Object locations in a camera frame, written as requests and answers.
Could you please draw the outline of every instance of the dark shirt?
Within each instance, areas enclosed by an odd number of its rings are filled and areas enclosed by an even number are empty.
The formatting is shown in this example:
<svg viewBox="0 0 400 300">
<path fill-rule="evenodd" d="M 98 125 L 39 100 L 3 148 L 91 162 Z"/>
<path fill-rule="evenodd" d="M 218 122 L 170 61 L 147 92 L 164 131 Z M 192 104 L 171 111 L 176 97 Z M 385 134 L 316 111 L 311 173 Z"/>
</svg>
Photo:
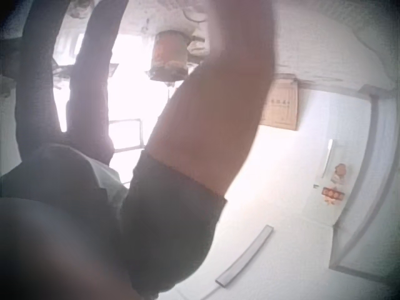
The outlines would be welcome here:
<svg viewBox="0 0 400 300">
<path fill-rule="evenodd" d="M 1 178 L 1 197 L 66 211 L 154 298 L 203 263 L 226 200 L 146 151 L 133 173 L 128 190 L 108 166 L 49 145 Z"/>
</svg>

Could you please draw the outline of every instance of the window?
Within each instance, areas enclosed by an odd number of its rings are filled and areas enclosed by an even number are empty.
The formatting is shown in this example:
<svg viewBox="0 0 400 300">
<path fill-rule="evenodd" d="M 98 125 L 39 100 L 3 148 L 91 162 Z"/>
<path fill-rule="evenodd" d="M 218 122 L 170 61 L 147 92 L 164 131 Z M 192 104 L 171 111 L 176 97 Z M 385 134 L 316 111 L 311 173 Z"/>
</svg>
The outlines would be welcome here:
<svg viewBox="0 0 400 300">
<path fill-rule="evenodd" d="M 72 58 L 79 53 L 83 34 L 77 37 L 71 51 Z M 141 37 L 120 34 L 112 50 L 111 62 L 118 63 L 108 81 L 109 135 L 116 153 L 110 166 L 128 186 L 141 149 L 146 145 L 157 119 L 168 101 L 168 87 L 163 82 L 151 81 L 149 69 L 151 50 Z M 69 99 L 68 85 L 54 89 L 61 128 L 66 131 L 65 108 Z"/>
</svg>

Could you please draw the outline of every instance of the wall sign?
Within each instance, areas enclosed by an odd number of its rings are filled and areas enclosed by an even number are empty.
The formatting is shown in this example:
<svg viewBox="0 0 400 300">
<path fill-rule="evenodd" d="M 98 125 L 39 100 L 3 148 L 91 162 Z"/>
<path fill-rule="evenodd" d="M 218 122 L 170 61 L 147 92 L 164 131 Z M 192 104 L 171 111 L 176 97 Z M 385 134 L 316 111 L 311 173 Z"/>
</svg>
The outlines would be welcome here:
<svg viewBox="0 0 400 300">
<path fill-rule="evenodd" d="M 296 130 L 298 123 L 298 82 L 275 79 L 269 91 L 261 125 Z"/>
</svg>

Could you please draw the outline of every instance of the dark sleeve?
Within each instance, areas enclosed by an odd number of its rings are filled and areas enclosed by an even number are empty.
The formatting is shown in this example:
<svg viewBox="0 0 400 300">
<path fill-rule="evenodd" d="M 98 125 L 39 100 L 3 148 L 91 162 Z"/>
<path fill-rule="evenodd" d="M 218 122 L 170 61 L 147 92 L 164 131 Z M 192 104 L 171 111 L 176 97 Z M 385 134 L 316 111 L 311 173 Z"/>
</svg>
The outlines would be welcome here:
<svg viewBox="0 0 400 300">
<path fill-rule="evenodd" d="M 138 292 L 159 292 L 205 260 L 226 200 L 146 151 L 121 208 L 124 253 Z"/>
</svg>

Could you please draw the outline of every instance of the framed sign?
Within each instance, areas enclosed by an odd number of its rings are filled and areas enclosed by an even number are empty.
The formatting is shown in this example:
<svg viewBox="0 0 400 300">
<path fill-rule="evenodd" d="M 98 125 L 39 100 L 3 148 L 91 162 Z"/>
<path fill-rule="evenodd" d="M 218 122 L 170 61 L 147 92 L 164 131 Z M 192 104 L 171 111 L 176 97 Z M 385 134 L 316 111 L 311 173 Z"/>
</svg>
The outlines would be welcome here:
<svg viewBox="0 0 400 300">
<path fill-rule="evenodd" d="M 269 91 L 261 125 L 296 130 L 298 125 L 298 82 L 275 79 Z"/>
</svg>

